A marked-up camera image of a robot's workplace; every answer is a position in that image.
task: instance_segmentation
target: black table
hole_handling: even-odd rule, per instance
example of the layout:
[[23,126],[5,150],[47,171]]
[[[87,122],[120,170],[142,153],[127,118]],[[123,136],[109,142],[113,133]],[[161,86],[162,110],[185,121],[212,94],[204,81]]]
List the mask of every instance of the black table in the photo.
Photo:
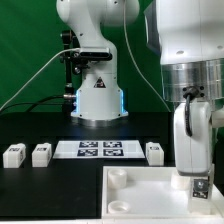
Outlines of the black table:
[[[101,218],[103,166],[148,166],[145,159],[52,159],[48,168],[33,168],[36,144],[60,140],[138,140],[158,142],[165,165],[174,166],[172,113],[131,113],[114,127],[90,128],[61,113],[12,113],[0,116],[0,220]],[[2,154],[11,144],[24,143],[27,157],[19,169],[3,169]],[[215,181],[222,191],[224,144],[217,144]]]

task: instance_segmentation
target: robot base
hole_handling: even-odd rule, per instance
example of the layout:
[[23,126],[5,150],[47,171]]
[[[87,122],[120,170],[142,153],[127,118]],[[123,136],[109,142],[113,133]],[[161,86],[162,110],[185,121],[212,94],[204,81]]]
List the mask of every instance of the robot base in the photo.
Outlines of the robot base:
[[72,117],[72,122],[81,124],[88,127],[110,127],[115,126],[124,122],[127,122],[128,116],[119,117],[112,120],[89,120],[89,119],[83,119],[80,117]]

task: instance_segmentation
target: white block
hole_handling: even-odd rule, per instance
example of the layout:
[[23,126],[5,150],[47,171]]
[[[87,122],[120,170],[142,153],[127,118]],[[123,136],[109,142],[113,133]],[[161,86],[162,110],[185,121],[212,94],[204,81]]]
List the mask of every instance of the white block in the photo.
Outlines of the white block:
[[24,144],[11,145],[3,154],[4,168],[19,168],[26,158]]
[[150,166],[164,165],[164,152],[159,143],[149,142],[146,144],[146,158]]
[[38,144],[32,153],[33,167],[47,167],[52,157],[51,144]]

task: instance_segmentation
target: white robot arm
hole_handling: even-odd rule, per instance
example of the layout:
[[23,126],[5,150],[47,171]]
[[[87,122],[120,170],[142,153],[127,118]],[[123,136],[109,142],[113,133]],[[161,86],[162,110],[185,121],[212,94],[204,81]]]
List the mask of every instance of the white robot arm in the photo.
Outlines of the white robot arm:
[[180,175],[192,177],[190,211],[205,205],[207,212],[210,209],[202,204],[212,192],[216,137],[212,128],[223,125],[224,117],[222,105],[217,104],[224,97],[224,1],[155,0],[153,4],[146,11],[156,9],[159,44],[155,43],[161,47],[164,99],[179,104],[174,114],[176,168]]
[[[117,49],[106,40],[100,25],[122,26],[124,0],[57,0],[61,19],[76,34],[82,55],[112,55],[108,61],[90,61],[83,71],[77,91],[77,109],[72,117],[85,125],[110,125],[128,113],[123,108],[123,92],[117,85]],[[139,13],[138,0],[126,3],[127,23]]]

